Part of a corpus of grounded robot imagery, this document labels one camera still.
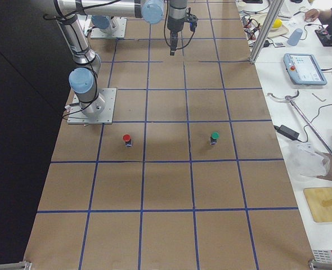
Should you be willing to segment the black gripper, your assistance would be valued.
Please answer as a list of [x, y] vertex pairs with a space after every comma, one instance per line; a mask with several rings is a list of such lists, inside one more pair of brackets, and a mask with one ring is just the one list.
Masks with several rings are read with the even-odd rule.
[[170, 47], [170, 55], [174, 56], [178, 47], [178, 34], [183, 30], [183, 25], [167, 25], [167, 29], [169, 30], [169, 38], [166, 38], [166, 41]]

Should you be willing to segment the person's hand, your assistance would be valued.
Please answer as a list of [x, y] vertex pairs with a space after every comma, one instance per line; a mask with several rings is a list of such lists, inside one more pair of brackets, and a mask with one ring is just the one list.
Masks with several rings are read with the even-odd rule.
[[313, 22], [316, 19], [318, 19], [319, 15], [320, 15], [320, 10], [313, 8], [313, 9], [310, 9], [310, 10], [305, 12], [304, 20], [305, 20], [305, 22], [310, 23], [310, 22]]

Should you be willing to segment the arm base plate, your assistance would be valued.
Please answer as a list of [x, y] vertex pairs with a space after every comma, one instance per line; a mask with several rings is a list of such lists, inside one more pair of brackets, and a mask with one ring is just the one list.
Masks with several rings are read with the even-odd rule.
[[113, 17], [109, 20], [107, 28], [93, 28], [91, 39], [123, 39], [125, 37], [127, 19], [125, 17]]
[[116, 88], [99, 88], [99, 95], [85, 110], [79, 106], [76, 94], [73, 96], [73, 103], [70, 115], [67, 116], [68, 124], [111, 124], [113, 122], [114, 107], [116, 100]]

